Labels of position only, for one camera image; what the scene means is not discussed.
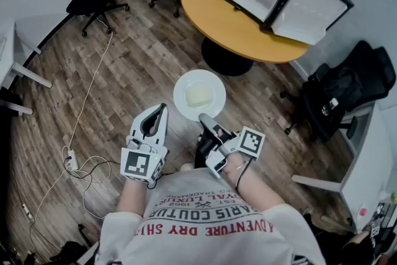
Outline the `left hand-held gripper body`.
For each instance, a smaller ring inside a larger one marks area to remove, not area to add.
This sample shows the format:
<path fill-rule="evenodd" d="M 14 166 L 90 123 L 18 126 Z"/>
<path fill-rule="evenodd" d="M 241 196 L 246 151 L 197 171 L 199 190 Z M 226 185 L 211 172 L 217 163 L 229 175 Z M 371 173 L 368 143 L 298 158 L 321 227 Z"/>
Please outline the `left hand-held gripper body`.
<path fill-rule="evenodd" d="M 126 142 L 121 152 L 120 174 L 130 180 L 155 183 L 166 163 L 168 149 L 131 135 L 126 137 Z"/>

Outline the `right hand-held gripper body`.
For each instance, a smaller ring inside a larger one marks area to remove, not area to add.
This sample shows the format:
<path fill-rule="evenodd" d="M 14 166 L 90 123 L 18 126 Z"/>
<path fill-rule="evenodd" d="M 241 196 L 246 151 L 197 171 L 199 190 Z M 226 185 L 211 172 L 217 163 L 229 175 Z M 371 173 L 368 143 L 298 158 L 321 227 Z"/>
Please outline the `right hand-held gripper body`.
<path fill-rule="evenodd" d="M 227 157 L 232 153 L 245 154 L 249 161 L 256 161 L 260 157 L 265 140 L 263 133 L 249 127 L 243 127 L 241 133 L 234 133 L 224 130 L 220 125 L 209 131 L 215 138 L 215 144 L 210 146 L 205 156 L 205 164 L 215 177 L 220 178 L 220 171 L 226 166 Z"/>

